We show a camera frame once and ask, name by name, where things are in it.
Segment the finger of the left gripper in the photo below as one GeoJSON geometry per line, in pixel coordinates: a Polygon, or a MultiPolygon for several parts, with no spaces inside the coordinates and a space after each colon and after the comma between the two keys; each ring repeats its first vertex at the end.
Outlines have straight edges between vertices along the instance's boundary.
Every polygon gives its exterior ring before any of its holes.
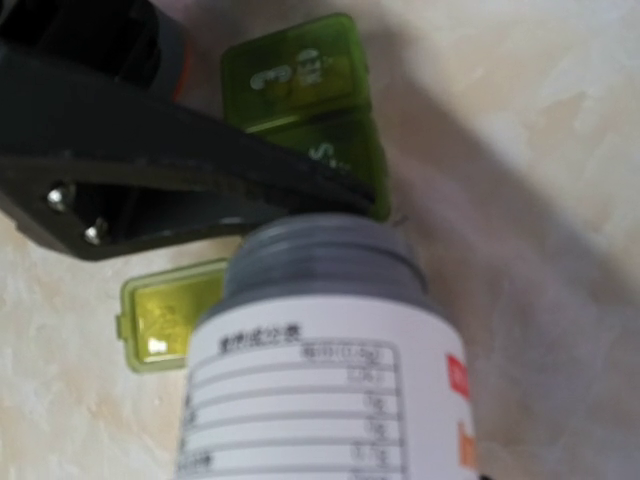
{"type": "Polygon", "coordinates": [[[1,210],[85,261],[368,214],[371,186],[137,88],[3,44],[1,210]]]}

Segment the orange pill bottle grey cap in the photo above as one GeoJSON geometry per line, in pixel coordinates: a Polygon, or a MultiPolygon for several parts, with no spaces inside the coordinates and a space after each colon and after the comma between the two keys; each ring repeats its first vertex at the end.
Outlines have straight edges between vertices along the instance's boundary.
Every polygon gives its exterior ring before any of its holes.
{"type": "Polygon", "coordinates": [[[189,343],[178,479],[476,479],[458,331],[399,232],[276,221],[189,343]]]}

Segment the green weekly pill organizer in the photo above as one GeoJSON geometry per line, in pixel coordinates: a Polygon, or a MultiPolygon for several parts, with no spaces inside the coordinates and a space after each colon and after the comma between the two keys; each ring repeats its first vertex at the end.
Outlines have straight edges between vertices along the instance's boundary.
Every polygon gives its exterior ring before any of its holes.
{"type": "MultiPolygon", "coordinates": [[[[371,217],[389,218],[386,159],[352,17],[333,13],[233,46],[221,80],[227,123],[356,176],[375,190],[371,217]]],[[[197,321],[222,298],[226,267],[210,260],[122,285],[117,333],[133,372],[184,367],[197,321]]]]}

